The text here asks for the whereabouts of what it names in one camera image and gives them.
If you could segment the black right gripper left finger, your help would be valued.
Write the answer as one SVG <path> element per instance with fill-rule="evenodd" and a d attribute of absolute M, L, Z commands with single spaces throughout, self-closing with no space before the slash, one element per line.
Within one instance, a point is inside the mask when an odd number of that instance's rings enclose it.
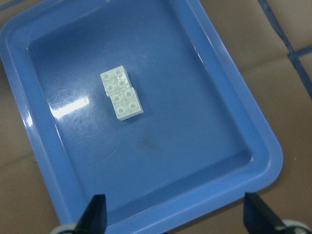
<path fill-rule="evenodd" d="M 106 197 L 94 195 L 74 228 L 75 234 L 104 234 L 107 228 Z"/>

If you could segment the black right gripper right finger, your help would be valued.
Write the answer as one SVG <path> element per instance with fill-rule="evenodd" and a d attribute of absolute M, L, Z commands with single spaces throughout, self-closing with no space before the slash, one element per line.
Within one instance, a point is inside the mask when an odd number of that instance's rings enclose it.
<path fill-rule="evenodd" d="M 285 233 L 285 224 L 257 193 L 245 193 L 243 222 L 249 234 Z"/>

